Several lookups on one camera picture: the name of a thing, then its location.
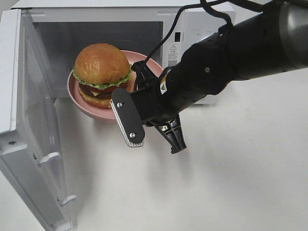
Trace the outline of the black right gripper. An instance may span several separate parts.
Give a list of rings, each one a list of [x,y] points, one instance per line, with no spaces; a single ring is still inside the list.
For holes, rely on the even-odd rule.
[[[171,145],[172,154],[186,149],[179,112],[204,98],[207,72],[203,68],[167,68],[157,77],[145,64],[135,62],[132,99],[141,121],[154,126]]]

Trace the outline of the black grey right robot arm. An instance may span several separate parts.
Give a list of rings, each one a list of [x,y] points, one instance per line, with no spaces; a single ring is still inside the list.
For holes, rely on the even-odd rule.
[[[233,24],[217,11],[218,1],[199,2],[209,15],[223,19],[216,33],[193,44],[175,66],[156,77],[146,61],[133,65],[137,77],[129,97],[134,113],[132,127],[124,129],[127,144],[143,144],[144,126],[156,128],[171,145],[185,149],[179,113],[207,95],[217,95],[230,82],[304,69],[308,66],[308,3],[272,0],[258,4],[235,0],[233,4],[256,16]]]

